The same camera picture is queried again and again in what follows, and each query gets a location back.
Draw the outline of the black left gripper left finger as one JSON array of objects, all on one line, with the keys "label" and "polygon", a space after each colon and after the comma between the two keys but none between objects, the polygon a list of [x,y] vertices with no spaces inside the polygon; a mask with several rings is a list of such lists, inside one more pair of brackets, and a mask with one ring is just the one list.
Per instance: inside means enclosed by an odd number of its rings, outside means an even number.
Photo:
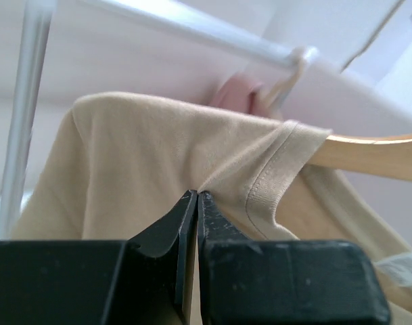
[{"label": "black left gripper left finger", "polygon": [[195,250],[196,191],[188,190],[166,215],[129,240],[129,276],[140,311],[163,294],[181,323],[190,323]]}]

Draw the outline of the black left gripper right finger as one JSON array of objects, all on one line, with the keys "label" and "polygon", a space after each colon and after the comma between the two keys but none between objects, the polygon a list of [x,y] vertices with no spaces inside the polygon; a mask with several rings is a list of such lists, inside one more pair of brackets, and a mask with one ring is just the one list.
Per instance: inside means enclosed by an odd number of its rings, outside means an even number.
[{"label": "black left gripper right finger", "polygon": [[258,253],[217,207],[212,194],[198,197],[200,304],[204,324],[259,324]]}]

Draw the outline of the beige t shirt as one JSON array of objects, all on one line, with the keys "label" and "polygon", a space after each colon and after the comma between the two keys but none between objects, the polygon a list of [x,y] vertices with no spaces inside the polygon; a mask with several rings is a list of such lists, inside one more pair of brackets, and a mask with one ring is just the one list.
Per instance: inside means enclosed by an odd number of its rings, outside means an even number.
[{"label": "beige t shirt", "polygon": [[27,322],[89,323],[61,303],[104,304],[104,324],[182,324],[163,294],[133,301],[129,240],[196,191],[190,322],[202,322],[198,197],[258,253],[259,324],[412,324],[412,248],[340,175],[308,164],[331,133],[134,93],[78,99],[12,230],[32,265]]}]

